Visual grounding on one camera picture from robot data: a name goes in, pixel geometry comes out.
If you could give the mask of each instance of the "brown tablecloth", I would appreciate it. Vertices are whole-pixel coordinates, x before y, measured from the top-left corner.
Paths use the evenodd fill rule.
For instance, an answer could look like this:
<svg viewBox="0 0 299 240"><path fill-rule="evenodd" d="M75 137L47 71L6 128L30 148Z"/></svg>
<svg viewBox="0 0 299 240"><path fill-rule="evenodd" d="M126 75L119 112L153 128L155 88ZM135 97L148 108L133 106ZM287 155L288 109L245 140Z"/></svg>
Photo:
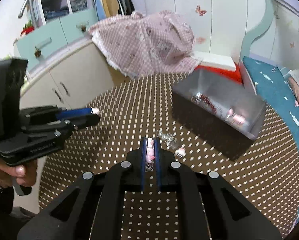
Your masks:
<svg viewBox="0 0 299 240"><path fill-rule="evenodd" d="M257 141L232 162L171 116L171 86L186 74L158 74L123 83L87 104L98 107L99 125L75 131L64 150L47 158L40 184L43 209L84 171L105 172L139 147L141 136L174 132L185 144L181 162L196 172L217 171L270 221L282 236L291 230L299 206L299 153L280 116L268 106ZM127 193L122 239L179 239L175 192L156 190L155 173L146 189Z"/></svg>

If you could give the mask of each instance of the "gray box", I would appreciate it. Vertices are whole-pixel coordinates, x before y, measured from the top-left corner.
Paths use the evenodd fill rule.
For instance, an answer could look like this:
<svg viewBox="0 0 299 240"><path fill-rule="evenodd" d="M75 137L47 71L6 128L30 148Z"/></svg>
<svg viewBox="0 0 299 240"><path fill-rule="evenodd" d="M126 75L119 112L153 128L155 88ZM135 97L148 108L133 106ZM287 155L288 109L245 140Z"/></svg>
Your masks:
<svg viewBox="0 0 299 240"><path fill-rule="evenodd" d="M265 111L266 103L259 96L204 69L172 88L173 117L232 161L257 139Z"/></svg>

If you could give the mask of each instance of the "polka dot tablecloth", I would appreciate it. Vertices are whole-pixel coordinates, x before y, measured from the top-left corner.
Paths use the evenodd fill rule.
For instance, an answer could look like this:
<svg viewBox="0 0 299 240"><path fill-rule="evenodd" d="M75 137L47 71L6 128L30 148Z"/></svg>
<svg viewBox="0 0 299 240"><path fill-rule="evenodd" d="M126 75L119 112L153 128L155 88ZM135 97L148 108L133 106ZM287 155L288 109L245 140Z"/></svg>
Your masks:
<svg viewBox="0 0 299 240"><path fill-rule="evenodd" d="M100 109L101 121L73 132L64 150L47 158L40 207L48 205L84 171L108 171L139 147L141 136L154 137L162 129L173 132L185 145L187 154L179 161L196 172L217 171L286 236L299 206L299 153L288 127L267 106L258 139L232 162L172 118L171 87L185 77L171 73L133 80L87 104ZM176 193L157 192L155 172L146 173L145 185L144 192L125 194L121 239L179 239Z"/></svg>

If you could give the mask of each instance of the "person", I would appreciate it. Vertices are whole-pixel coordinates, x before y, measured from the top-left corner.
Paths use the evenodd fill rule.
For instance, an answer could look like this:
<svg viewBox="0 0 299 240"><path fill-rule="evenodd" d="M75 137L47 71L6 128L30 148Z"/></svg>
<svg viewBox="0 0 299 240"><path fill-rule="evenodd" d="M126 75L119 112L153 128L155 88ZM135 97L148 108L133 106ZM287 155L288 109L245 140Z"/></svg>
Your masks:
<svg viewBox="0 0 299 240"><path fill-rule="evenodd" d="M16 167L7 166L0 160L0 239L14 240L28 221L11 216L14 200L12 177L19 185L30 187L36 182L37 160Z"/></svg>

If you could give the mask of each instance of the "cabinet door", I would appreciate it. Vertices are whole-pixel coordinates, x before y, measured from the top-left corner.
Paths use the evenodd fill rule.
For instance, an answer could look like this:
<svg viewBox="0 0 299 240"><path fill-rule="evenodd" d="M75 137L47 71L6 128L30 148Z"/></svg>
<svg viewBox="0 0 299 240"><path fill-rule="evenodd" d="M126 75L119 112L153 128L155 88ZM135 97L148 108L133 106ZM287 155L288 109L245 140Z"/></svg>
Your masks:
<svg viewBox="0 0 299 240"><path fill-rule="evenodd" d="M88 28L96 23L97 20L94 9L87 9L60 18L67 42L71 43L83 36L90 36Z"/></svg>
<svg viewBox="0 0 299 240"><path fill-rule="evenodd" d="M67 41L59 19L34 30L16 43L20 56L29 61L27 71L66 45ZM41 51L39 57L35 56L36 48Z"/></svg>
<svg viewBox="0 0 299 240"><path fill-rule="evenodd" d="M50 73L71 108L81 108L114 86L109 68L92 43L63 60Z"/></svg>
<svg viewBox="0 0 299 240"><path fill-rule="evenodd" d="M46 73L41 77L25 92L20 100L20 109L45 105L70 108L65 102L64 96L55 85L50 73Z"/></svg>

